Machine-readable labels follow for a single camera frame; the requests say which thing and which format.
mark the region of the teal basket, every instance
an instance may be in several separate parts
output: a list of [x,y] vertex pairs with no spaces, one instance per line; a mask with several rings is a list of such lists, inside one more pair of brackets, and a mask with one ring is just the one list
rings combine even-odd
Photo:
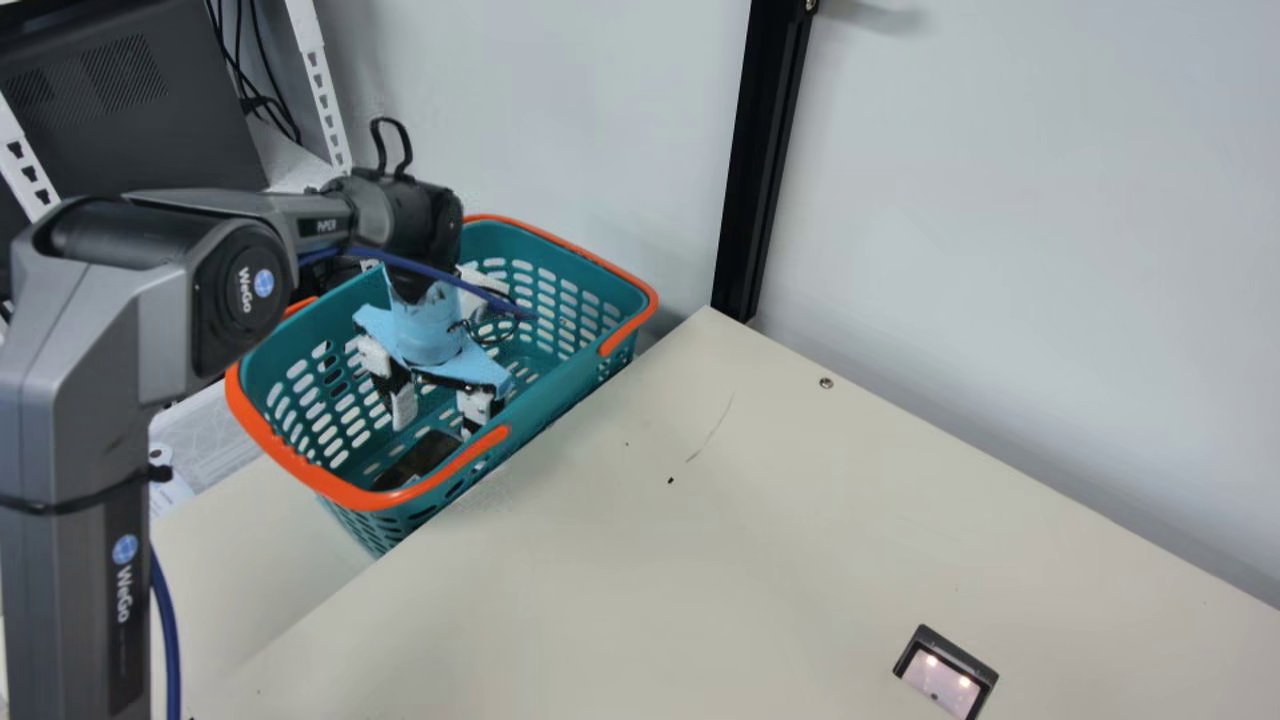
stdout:
[[355,357],[351,316],[387,307],[387,281],[367,272],[293,314],[227,374],[232,411],[284,469],[371,553],[380,556],[430,520],[631,361],[636,331],[657,310],[649,286],[536,228],[468,219],[461,265],[509,283],[536,319],[475,328],[504,338],[489,348],[515,377],[515,397],[435,473],[371,492],[378,475],[431,428],[461,437],[453,389],[419,384],[417,419],[396,432]]

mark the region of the basket hole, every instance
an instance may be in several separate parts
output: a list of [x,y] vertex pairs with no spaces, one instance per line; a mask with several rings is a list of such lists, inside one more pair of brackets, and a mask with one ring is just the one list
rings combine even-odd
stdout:
[[408,516],[408,519],[410,519],[411,521],[416,521],[416,520],[421,520],[422,518],[428,518],[428,516],[430,516],[430,515],[431,515],[431,514],[434,514],[434,512],[435,512],[436,510],[439,510],[439,507],[436,507],[436,506],[434,506],[434,505],[428,505],[426,507],[424,507],[424,509],[419,510],[417,512],[415,512],[415,514],[410,515],[410,516]]
[[284,392],[284,383],[275,383],[271,386],[271,391],[266,393],[266,406],[270,407],[275,405],[275,401],[280,398],[282,392]]
[[289,396],[284,396],[284,397],[280,398],[280,402],[275,406],[275,419],[276,420],[279,420],[280,418],[284,416],[284,411],[289,409],[289,404],[291,402],[293,402],[293,398],[289,397]]

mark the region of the object in basket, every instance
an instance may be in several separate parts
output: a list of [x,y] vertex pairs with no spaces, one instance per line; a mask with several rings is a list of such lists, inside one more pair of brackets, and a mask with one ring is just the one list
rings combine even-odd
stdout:
[[[511,373],[468,333],[462,320],[457,290],[435,283],[416,301],[402,297],[388,273],[390,310],[365,305],[352,320],[361,336],[356,340],[361,366],[374,377],[383,405],[392,414],[392,428],[402,430],[417,418],[413,378],[433,384],[460,388],[462,395],[485,397],[484,413],[471,413],[484,424],[497,410],[495,401],[512,389]],[[458,410],[476,406],[480,397],[468,400]]]
[[401,455],[394,465],[383,470],[369,489],[372,492],[387,492],[404,487],[410,480],[421,478],[436,469],[440,462],[444,462],[445,457],[453,455],[453,451],[460,447],[462,447],[462,441],[431,428],[430,432],[422,436],[422,439],[417,441],[417,445],[404,455]]

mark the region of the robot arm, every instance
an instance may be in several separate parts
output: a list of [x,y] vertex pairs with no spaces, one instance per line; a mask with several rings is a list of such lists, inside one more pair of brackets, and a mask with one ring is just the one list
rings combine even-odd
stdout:
[[[366,170],[306,195],[72,200],[14,241],[0,566],[15,720],[150,716],[147,427],[163,404],[271,332],[300,254],[372,245],[452,273],[460,229],[448,190]],[[389,278],[406,299],[431,286]]]

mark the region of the orange basket handle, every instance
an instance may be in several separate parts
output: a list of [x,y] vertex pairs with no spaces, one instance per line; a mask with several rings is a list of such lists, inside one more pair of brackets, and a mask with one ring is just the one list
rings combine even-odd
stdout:
[[645,304],[644,310],[636,314],[635,318],[631,318],[626,323],[622,323],[621,325],[613,328],[613,331],[604,337],[604,342],[600,343],[600,351],[599,351],[602,357],[608,357],[609,355],[613,355],[613,351],[617,350],[618,346],[622,345],[622,342],[631,336],[631,333],[640,329],[640,325],[645,324],[645,322],[648,322],[649,318],[652,318],[653,314],[658,311],[658,293],[654,292],[652,287],[649,287],[649,283],[632,275],[631,273],[623,270],[622,268],[614,265],[613,263],[609,263],[604,258],[600,258],[599,255],[595,255],[589,250],[584,250],[573,245],[572,242],[562,237],[557,237],[541,228],[536,228],[534,225],[530,225],[529,223],[522,223],[520,220],[516,220],[513,218],[507,218],[504,215],[467,215],[466,218],[462,218],[463,223],[477,223],[480,220],[494,220],[499,223],[506,223],[508,225],[515,225],[525,232],[536,234],[538,237],[553,245],[558,245],[575,255],[586,258],[588,260],[595,263],[596,265],[600,265],[605,270],[609,270],[614,275],[618,275],[620,278],[627,281],[628,283],[639,287],[640,291],[644,292],[645,297],[649,300]]

